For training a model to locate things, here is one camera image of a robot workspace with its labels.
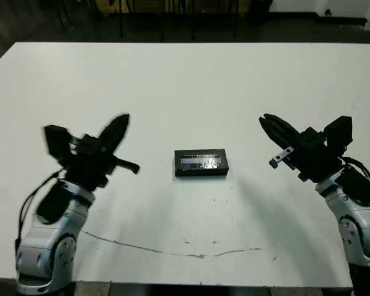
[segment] black cable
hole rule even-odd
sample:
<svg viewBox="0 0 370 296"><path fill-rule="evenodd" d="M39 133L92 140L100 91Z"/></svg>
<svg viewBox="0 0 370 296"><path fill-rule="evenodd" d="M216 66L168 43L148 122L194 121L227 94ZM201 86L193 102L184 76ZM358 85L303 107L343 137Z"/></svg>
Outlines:
<svg viewBox="0 0 370 296"><path fill-rule="evenodd" d="M353 159L351 157L341 157L341 159L346 163L351 163L352 165L358 167L362 172L363 174L365 175L365 177L369 178L370 179L370 171L363 165L363 163L357 161L356 159Z"/></svg>
<svg viewBox="0 0 370 296"><path fill-rule="evenodd" d="M37 192L45 185L47 184L51 179L57 179L59 177L59 173L63 171L63 168L61 168L59 171L56 171L55 173L51 174L48 178L46 178L23 202L22 207L19 211L19 218L18 218L18 237L15 240L15 251L18 250L19 244L20 244L20 238L22 235L22 228L23 224L26 219L26 214L29 211L30 205L37 194Z"/></svg>

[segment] small black object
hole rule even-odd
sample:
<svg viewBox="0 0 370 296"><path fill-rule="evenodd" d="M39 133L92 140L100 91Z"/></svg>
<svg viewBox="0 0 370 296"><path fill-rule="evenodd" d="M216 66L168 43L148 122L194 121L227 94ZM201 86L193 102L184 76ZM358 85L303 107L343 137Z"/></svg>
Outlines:
<svg viewBox="0 0 370 296"><path fill-rule="evenodd" d="M175 175L226 176L229 171L224 149L175 150Z"/></svg>

